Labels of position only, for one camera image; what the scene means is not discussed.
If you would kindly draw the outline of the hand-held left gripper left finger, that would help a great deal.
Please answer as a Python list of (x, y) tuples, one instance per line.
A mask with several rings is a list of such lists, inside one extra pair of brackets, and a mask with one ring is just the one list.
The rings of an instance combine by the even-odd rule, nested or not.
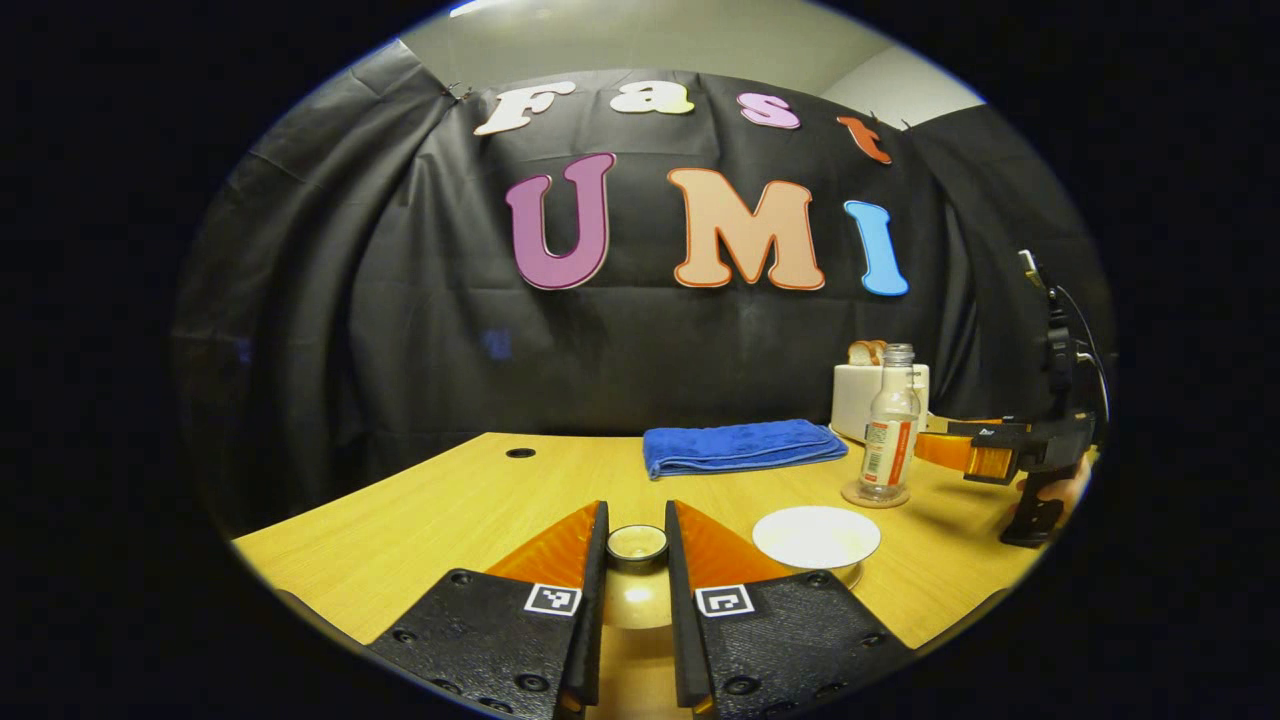
[(584, 717), (599, 701), (608, 530), (594, 501), (485, 570), (444, 571), (369, 653), (483, 717)]

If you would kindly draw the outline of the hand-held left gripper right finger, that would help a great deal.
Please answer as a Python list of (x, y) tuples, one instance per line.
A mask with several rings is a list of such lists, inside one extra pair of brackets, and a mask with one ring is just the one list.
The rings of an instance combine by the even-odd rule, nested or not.
[(705, 512), (666, 505), (677, 703), (695, 719), (801, 719), (916, 656), (832, 571), (790, 570)]

